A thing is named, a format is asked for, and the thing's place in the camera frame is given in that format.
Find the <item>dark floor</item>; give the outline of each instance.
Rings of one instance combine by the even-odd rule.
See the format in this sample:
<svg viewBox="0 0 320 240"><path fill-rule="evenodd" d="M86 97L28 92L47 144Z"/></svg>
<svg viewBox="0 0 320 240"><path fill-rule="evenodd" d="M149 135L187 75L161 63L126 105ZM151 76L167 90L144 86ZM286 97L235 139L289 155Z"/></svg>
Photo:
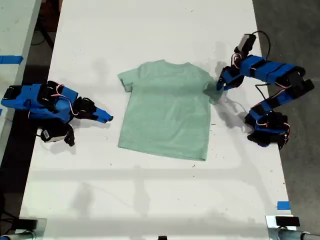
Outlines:
<svg viewBox="0 0 320 240"><path fill-rule="evenodd" d="M281 150L281 161L286 181L292 213L300 218L301 229L314 234L320 234L320 127L317 122L320 116L320 0L253 0L257 27L268 33L271 39L269 60L282 63L292 63L306 69L306 77L313 80L315 89L299 100L277 108L289 117L291 138ZM39 43L42 36L34 34L33 43ZM268 42L261 36L262 54L268 51ZM23 81L43 81L48 75L52 51L44 42L31 46L27 59L27 67ZM11 131L9 141L23 145L17 139L19 120L23 116L15 116L17 130ZM29 149L33 148L34 136L29 134ZM19 156L14 149L5 153L8 161L2 162L1 168L7 164L10 169L10 159ZM28 156L20 156L18 167L13 169L28 169L32 151ZM12 177L10 190L6 190L6 210L15 215L20 212L24 188L16 187L18 180ZM22 174L22 182L27 178L28 171Z"/></svg>

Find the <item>blue painter's tape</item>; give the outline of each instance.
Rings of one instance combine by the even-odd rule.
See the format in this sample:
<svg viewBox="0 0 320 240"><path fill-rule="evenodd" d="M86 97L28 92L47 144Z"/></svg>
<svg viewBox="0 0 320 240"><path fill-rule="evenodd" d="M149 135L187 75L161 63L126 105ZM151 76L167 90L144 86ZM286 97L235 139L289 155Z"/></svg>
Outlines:
<svg viewBox="0 0 320 240"><path fill-rule="evenodd" d="M23 59L22 56L0 55L0 64L20 64Z"/></svg>
<svg viewBox="0 0 320 240"><path fill-rule="evenodd" d="M276 206L278 210L290 210L290 202L289 201L278 201L278 204Z"/></svg>

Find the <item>red and white wire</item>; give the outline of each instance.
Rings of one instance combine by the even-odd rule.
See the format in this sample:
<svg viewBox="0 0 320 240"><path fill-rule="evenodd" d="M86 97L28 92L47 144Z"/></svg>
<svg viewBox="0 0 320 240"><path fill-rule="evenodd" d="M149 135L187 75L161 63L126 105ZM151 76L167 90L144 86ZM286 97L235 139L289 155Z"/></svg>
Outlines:
<svg viewBox="0 0 320 240"><path fill-rule="evenodd" d="M63 84L59 84L58 86L56 86L56 89L55 89L55 90L56 90L56 93L57 93L57 94L53 94L53 95L51 95L51 97L63 97L63 98L66 98L66 99L69 101L70 110L71 110L72 114L73 114L74 116L77 116L78 113L77 113L77 114L74 113L74 110L73 110L73 108L72 108L72 103L71 103L70 99L69 99L67 96L64 96L64 95L62 95L62 94L60 94L60 93L58 92L58 89L59 89L60 87L63 87L63 86L64 86Z"/></svg>

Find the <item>wire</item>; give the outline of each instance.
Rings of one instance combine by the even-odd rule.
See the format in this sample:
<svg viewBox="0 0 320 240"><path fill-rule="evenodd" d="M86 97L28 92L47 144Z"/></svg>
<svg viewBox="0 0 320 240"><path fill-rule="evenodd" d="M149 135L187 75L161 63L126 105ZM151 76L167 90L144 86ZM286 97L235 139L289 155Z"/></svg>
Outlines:
<svg viewBox="0 0 320 240"><path fill-rule="evenodd" d="M281 85L280 83L277 83L277 82L275 82L275 84L278 85L279 87L283 88L283 89L287 89L287 88L291 87L291 84L290 84L290 86L283 86L283 85Z"/></svg>
<svg viewBox="0 0 320 240"><path fill-rule="evenodd" d="M64 97L64 98L66 98L66 99L69 101L70 110L71 110L72 114L73 114L74 116L77 116L79 113L77 113L77 114L74 113L74 111L73 111L73 109L72 109L71 100L70 100L68 97L66 97L66 96L64 96L64 95L62 95L62 94L60 94L60 93L58 92L58 89L59 89L59 87L61 87L61 86L63 87L64 85L63 85L63 84L59 84L58 86L56 86L56 93L57 93L57 94L53 94L53 95L51 95L51 97Z"/></svg>
<svg viewBox="0 0 320 240"><path fill-rule="evenodd" d="M231 65L234 65L237 69L239 69L239 67L236 65L236 60L240 58L242 59L242 56L240 53L234 53L231 55Z"/></svg>
<svg viewBox="0 0 320 240"><path fill-rule="evenodd" d="M283 93L285 91L285 89L282 89L281 91L279 91L278 93L276 93L275 95L272 96L272 98L275 98L276 96L278 96L279 94Z"/></svg>
<svg viewBox="0 0 320 240"><path fill-rule="evenodd" d="M270 50L271 50L271 41L270 41L270 38L269 38L268 34L266 34L264 31L261 31L261 30L254 31L252 34L256 34L256 33L262 33L263 35L265 35L266 39L268 40L268 44L269 44L268 53L267 53L266 56L265 56L265 60L267 60L268 57L269 57L269 54L270 54Z"/></svg>
<svg viewBox="0 0 320 240"><path fill-rule="evenodd" d="M266 83L266 84L256 84L256 85L254 85L255 88L258 89L258 91L261 93L261 95L262 95L262 97L263 97L264 100L266 100L266 97L265 97L265 95L262 93L262 91L260 90L260 88L258 88L258 86L260 87L260 86L267 86L267 85L270 85L270 83Z"/></svg>
<svg viewBox="0 0 320 240"><path fill-rule="evenodd" d="M38 46L38 45L40 45L40 44L43 44L45 42L45 39L43 39L41 42L39 42L39 43L35 43L35 44L32 44L31 43L31 46Z"/></svg>

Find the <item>black cable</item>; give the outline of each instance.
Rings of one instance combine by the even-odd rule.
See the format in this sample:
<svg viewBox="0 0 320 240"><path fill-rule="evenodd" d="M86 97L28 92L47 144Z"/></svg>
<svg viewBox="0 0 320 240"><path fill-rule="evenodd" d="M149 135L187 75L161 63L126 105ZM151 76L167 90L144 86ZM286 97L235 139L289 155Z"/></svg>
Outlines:
<svg viewBox="0 0 320 240"><path fill-rule="evenodd" d="M266 34L264 31L258 30L258 31L254 31L252 34L256 34L256 33L262 33L263 35L265 35L266 39L268 40L268 44L269 44L269 48L268 48L268 53L265 56L265 60L268 59L269 54L270 54L270 50L271 50L271 41L270 38L268 36L268 34Z"/></svg>
<svg viewBox="0 0 320 240"><path fill-rule="evenodd" d="M41 42L39 42L39 43L35 43L35 44L32 44L31 43L31 46L38 46L38 45L40 45L40 44L43 44L45 42L45 39L43 39Z"/></svg>
<svg viewBox="0 0 320 240"><path fill-rule="evenodd" d="M263 97L264 100L266 100L266 97L265 97L265 95L262 93L262 91L258 88L258 86L260 87L260 86L267 86L267 85L270 85L270 83L266 83L266 84L256 84L256 85L254 85L254 86L256 87L256 89L258 89L258 91L261 93L261 95L262 95L262 97Z"/></svg>

